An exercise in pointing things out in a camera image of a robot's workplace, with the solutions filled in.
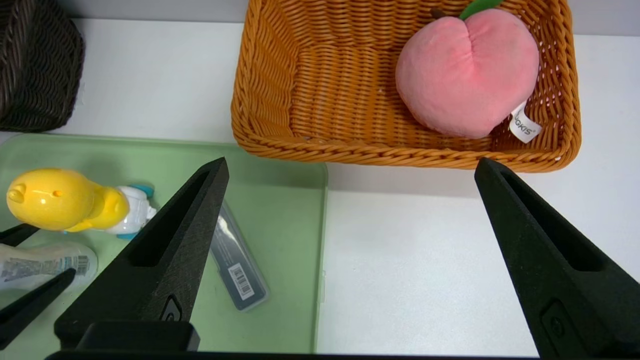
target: barcode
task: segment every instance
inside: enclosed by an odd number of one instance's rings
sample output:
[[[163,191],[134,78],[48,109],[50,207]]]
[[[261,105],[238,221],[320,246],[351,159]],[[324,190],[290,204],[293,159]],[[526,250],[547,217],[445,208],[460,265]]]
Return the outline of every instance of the barcode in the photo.
[[[255,295],[240,263],[231,266],[229,268],[229,274],[231,274],[231,278],[234,280],[236,288],[238,289],[238,293],[240,293],[240,297],[243,300],[246,300]]]
[[[89,257],[86,255],[78,256],[78,268],[76,270],[76,275],[84,275],[87,270],[89,270]]]

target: yellow duck toy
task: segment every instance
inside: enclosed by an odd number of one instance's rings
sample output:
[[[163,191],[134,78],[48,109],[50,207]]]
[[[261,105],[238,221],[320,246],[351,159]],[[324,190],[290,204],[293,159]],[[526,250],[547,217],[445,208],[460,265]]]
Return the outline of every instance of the yellow duck toy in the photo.
[[[73,170],[41,168],[13,180],[6,201],[18,220],[41,229],[98,229],[131,239],[156,214],[151,196],[148,186],[112,188]]]

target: wicker basket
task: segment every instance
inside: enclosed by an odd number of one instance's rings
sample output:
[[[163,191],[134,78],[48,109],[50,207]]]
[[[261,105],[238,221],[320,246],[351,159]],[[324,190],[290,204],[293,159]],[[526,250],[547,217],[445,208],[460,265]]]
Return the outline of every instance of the wicker basket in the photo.
[[[506,0],[540,44],[526,114],[543,127],[524,144],[508,121],[469,140],[418,124],[396,92],[397,57],[439,8],[470,0],[250,0],[231,106],[241,147],[267,158],[366,165],[513,170],[567,166],[580,148],[572,20],[566,0]]]
[[[0,130],[45,131],[67,123],[84,45],[55,0],[0,0]]]

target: clear plastic case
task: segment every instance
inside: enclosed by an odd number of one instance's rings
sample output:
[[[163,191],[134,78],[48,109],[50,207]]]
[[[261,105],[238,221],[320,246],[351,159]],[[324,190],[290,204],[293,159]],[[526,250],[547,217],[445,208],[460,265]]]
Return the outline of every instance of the clear plastic case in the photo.
[[[246,248],[242,233],[226,202],[220,208],[210,249],[216,260],[218,273],[238,310],[248,311],[267,301],[267,284]]]

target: gray wall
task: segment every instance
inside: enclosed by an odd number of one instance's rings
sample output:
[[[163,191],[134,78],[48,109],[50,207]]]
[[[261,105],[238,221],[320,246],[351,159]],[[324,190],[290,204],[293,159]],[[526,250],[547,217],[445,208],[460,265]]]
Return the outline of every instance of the gray wall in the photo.
[[[74,17],[244,22],[248,0],[59,0]],[[569,0],[573,32],[640,36],[640,0]]]

